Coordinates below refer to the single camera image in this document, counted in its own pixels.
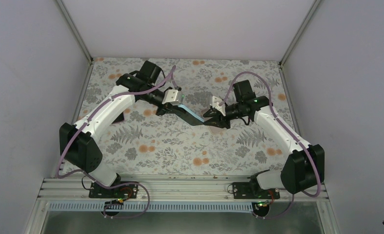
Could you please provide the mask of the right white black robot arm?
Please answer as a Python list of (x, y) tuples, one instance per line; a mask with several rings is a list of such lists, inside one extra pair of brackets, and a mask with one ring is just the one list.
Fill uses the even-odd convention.
[(325, 152), (319, 145), (311, 145), (276, 113), (266, 96), (257, 97), (248, 80), (232, 86), (236, 103), (218, 107), (220, 98), (213, 97), (212, 104), (203, 117), (205, 125), (230, 128), (234, 119), (248, 117), (261, 126), (288, 157), (280, 172), (271, 169), (253, 174), (249, 191), (254, 198), (262, 198), (268, 190), (284, 188), (291, 194), (310, 187), (321, 187), (325, 179)]

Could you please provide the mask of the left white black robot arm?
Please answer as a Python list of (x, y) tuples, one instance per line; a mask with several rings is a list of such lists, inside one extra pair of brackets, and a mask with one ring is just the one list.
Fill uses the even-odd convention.
[(136, 100), (152, 95), (153, 99), (162, 103), (157, 91), (173, 79), (175, 69), (173, 66), (165, 78), (155, 84), (162, 70), (156, 64), (146, 61), (139, 71), (122, 75), (106, 98), (89, 114), (74, 124), (64, 123), (59, 129), (59, 162), (66, 160), (77, 169), (61, 175), (57, 168), (56, 178), (81, 172), (100, 184), (106, 196), (117, 196), (121, 191), (118, 174), (103, 161), (103, 154), (97, 144), (105, 130), (121, 121), (124, 110), (134, 105)]

